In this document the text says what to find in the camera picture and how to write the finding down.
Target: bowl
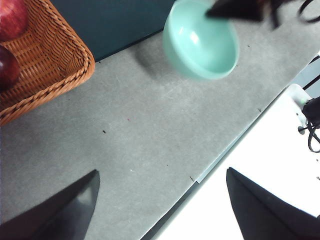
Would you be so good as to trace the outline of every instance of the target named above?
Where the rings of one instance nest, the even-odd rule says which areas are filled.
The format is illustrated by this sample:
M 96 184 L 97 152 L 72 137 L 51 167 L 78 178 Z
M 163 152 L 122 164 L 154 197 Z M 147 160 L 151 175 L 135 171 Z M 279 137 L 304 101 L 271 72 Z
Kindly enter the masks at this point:
M 177 0 L 166 19 L 162 43 L 171 65 L 186 77 L 214 80 L 226 77 L 239 58 L 232 23 L 209 18 L 205 0 Z

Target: white table surface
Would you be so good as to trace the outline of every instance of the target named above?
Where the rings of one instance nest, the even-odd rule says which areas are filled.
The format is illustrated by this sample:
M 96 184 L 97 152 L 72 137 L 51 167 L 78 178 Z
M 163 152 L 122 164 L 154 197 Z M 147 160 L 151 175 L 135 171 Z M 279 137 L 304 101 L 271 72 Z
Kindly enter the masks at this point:
M 320 215 L 320 154 L 309 151 L 308 131 L 298 133 L 306 121 L 300 106 L 309 98 L 300 86 L 289 86 L 153 239 L 243 239 L 227 189 L 229 167 L 287 203 Z

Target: apple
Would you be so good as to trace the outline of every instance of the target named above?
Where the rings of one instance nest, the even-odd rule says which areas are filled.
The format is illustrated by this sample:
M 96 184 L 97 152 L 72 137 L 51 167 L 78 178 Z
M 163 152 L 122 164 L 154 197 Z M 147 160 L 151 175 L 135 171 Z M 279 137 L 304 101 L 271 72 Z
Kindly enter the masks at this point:
M 20 37 L 28 27 L 24 0 L 0 0 L 0 42 Z
M 11 88 L 18 81 L 19 75 L 20 67 L 16 57 L 0 45 L 0 91 Z

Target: bowl rim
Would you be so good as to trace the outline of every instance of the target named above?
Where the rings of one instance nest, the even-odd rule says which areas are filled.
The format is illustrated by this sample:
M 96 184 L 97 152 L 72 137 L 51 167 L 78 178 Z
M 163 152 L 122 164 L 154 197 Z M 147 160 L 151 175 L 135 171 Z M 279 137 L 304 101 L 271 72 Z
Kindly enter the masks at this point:
M 239 53 L 240 52 L 239 39 L 238 39 L 236 30 L 229 19 L 225 19 L 225 23 L 231 33 L 231 38 L 232 38 L 233 43 L 235 45 L 235 57 L 234 57 L 233 66 L 228 71 L 224 71 L 224 72 L 210 71 L 210 70 L 207 70 L 206 68 L 204 68 L 203 66 L 197 64 L 195 61 L 193 61 L 189 57 L 189 55 L 187 53 L 185 53 L 183 51 L 183 49 L 178 44 L 177 39 L 173 36 L 174 27 L 173 27 L 172 17 L 173 17 L 174 11 L 179 5 L 189 3 L 189 2 L 201 4 L 208 9 L 211 7 L 211 3 L 209 3 L 208 1 L 205 1 L 205 0 L 177 0 L 173 4 L 173 6 L 170 10 L 170 13 L 168 15 L 168 18 L 167 18 L 167 23 L 168 23 L 167 27 L 168 27 L 168 36 L 170 38 L 171 44 L 173 45 L 173 48 L 175 49 L 176 54 L 178 55 L 178 58 L 194 75 L 196 75 L 202 79 L 213 80 L 213 79 L 220 79 L 220 78 L 228 76 L 236 67 L 238 60 L 239 60 L 239 55 L 240 55 L 240 53 Z

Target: gray felt surface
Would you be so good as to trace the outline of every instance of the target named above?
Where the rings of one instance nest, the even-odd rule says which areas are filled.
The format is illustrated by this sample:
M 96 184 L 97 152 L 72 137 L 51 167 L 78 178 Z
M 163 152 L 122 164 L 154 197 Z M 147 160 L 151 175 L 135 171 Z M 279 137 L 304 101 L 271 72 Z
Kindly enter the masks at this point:
M 160 33 L 1 128 L 2 221 L 97 169 L 86 240 L 141 238 L 319 51 L 320 23 L 300 23 L 299 4 L 283 9 L 273 32 L 267 22 L 236 22 L 240 59 L 224 79 L 175 73 Z M 316 15 L 320 2 L 313 6 Z

